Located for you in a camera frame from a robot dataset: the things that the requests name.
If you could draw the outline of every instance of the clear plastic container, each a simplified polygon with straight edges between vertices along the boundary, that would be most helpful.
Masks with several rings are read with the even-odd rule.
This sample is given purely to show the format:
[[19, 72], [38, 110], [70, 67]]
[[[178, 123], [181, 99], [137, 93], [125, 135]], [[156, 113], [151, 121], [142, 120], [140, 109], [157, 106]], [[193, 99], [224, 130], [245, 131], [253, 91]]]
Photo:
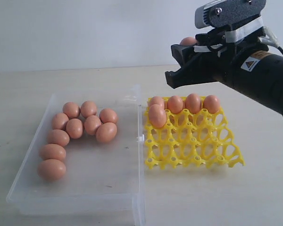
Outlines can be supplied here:
[[[97, 211], [132, 212], [136, 226], [145, 224], [142, 106], [140, 87], [128, 89], [91, 89], [61, 91], [52, 95], [42, 121], [34, 135], [7, 202], [15, 204], [25, 215], [63, 215]], [[46, 144], [51, 119], [62, 111], [63, 104], [81, 105], [93, 100], [98, 112], [114, 109], [118, 132], [110, 144], [100, 145], [94, 137], [84, 135], [66, 147], [66, 175], [54, 183], [37, 175], [38, 156]]]

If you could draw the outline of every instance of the yellow egg tray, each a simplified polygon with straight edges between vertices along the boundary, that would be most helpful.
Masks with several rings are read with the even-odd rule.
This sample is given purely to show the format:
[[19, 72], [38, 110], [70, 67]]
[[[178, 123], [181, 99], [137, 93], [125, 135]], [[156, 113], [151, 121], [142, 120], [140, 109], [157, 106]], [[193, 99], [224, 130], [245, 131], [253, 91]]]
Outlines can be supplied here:
[[144, 127], [148, 153], [145, 164], [150, 169], [158, 165], [163, 170], [168, 164], [173, 168], [191, 164], [197, 167], [205, 165], [207, 168], [213, 164], [227, 164], [230, 168], [237, 163], [244, 165], [240, 149], [233, 142], [234, 134], [227, 127], [228, 121], [222, 107], [215, 114], [210, 114], [204, 108], [197, 114], [190, 113], [188, 109], [173, 114], [166, 109], [167, 122], [160, 129], [152, 126], [148, 112], [147, 107]]

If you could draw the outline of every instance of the brown egg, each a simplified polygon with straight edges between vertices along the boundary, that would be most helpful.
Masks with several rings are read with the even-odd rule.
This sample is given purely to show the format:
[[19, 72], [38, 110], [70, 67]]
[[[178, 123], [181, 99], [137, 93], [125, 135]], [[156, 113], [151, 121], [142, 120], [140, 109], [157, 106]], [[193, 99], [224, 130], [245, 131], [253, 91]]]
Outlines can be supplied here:
[[100, 143], [109, 143], [117, 134], [117, 126], [112, 122], [102, 124], [96, 131], [96, 140]]
[[98, 128], [101, 126], [102, 122], [100, 118], [96, 115], [89, 116], [84, 122], [84, 128], [87, 134], [95, 135]]
[[182, 46], [191, 46], [197, 43], [197, 40], [193, 37], [186, 37], [184, 39], [182, 39], [182, 41], [180, 42], [180, 45]]
[[207, 96], [203, 101], [203, 108], [206, 108], [209, 113], [215, 114], [220, 109], [220, 100], [214, 95]]
[[67, 102], [63, 106], [63, 113], [65, 113], [69, 119], [74, 119], [80, 116], [80, 107], [74, 102]]
[[43, 160], [56, 159], [59, 161], [64, 161], [66, 158], [66, 150], [60, 145], [48, 144], [48, 145], [44, 145], [39, 150], [39, 156]]
[[196, 93], [188, 95], [185, 100], [185, 108], [192, 114], [197, 114], [201, 110], [201, 98]]
[[148, 102], [148, 107], [151, 107], [152, 105], [159, 105], [162, 108], [165, 108], [165, 101], [162, 97], [152, 97], [151, 100]]
[[71, 119], [66, 125], [66, 132], [72, 139], [81, 138], [84, 132], [83, 123], [79, 119]]
[[65, 130], [68, 121], [69, 118], [65, 113], [58, 113], [52, 118], [51, 127], [52, 129]]
[[96, 115], [98, 108], [93, 101], [85, 101], [81, 106], [81, 114], [84, 118], [88, 118], [90, 115]]
[[47, 159], [38, 165], [38, 175], [47, 181], [53, 182], [61, 179], [66, 173], [66, 166], [56, 159]]
[[167, 102], [167, 107], [173, 114], [179, 114], [183, 110], [183, 100], [179, 96], [172, 96]]
[[51, 130], [47, 135], [47, 142], [49, 144], [57, 144], [62, 147], [65, 147], [69, 144], [70, 137], [69, 135], [60, 129]]
[[159, 105], [152, 105], [149, 108], [148, 117], [149, 117], [150, 123], [155, 128], [161, 128], [166, 123], [166, 112]]
[[112, 122], [114, 124], [118, 121], [118, 115], [115, 111], [110, 108], [105, 108], [100, 112], [100, 120], [103, 123]]

